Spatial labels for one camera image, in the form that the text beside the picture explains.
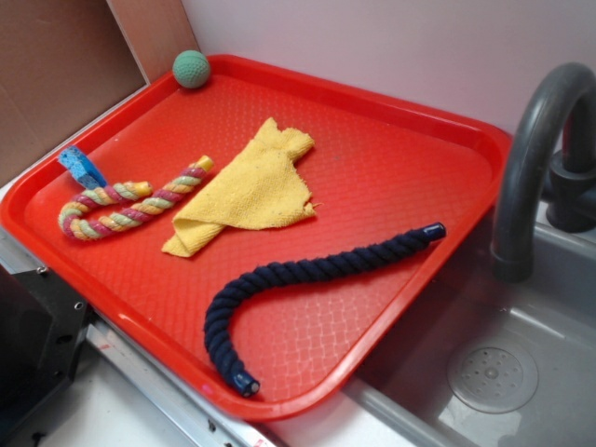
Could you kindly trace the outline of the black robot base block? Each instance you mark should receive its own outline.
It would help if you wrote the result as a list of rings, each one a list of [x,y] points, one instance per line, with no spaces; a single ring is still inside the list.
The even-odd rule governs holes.
[[[90,307],[60,276],[1,270],[1,422],[31,413],[74,380]]]

